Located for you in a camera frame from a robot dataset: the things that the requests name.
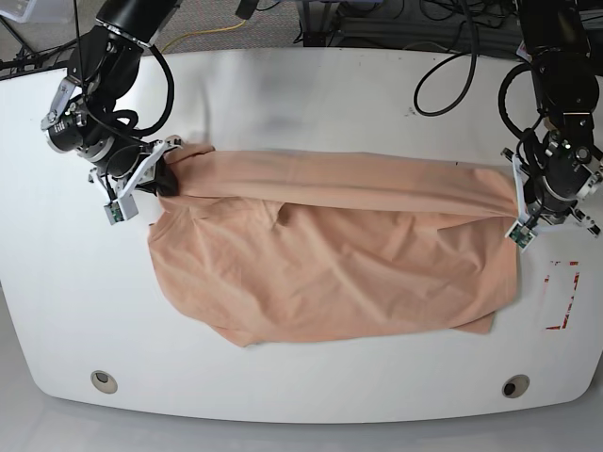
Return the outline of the peach T-shirt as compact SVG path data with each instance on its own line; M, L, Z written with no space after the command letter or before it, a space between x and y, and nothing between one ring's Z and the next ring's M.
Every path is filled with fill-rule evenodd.
M487 333L518 285L511 178L374 153L167 155L148 246L166 299L231 343Z

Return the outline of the red tape rectangle marking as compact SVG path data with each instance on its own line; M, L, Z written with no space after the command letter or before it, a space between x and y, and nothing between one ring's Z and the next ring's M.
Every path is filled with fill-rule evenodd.
M578 261L552 261L544 281L540 317L545 331L565 330L579 285Z

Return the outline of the black tripod stand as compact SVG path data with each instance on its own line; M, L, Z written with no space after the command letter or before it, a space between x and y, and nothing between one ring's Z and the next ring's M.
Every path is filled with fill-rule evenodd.
M14 59L1 61L1 79L65 68L66 59L62 57L69 54L75 46L75 40L70 40L41 51L30 52L23 48Z

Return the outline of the clear plastic storage box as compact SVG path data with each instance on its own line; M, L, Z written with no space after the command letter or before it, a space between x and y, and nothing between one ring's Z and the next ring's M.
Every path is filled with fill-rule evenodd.
M67 0L1 0L1 15L16 23L66 24L73 18Z

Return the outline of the black equipment base on floor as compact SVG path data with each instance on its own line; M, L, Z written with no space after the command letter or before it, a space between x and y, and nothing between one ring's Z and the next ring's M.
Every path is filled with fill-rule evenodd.
M295 1L304 47L400 50L421 22L417 1Z

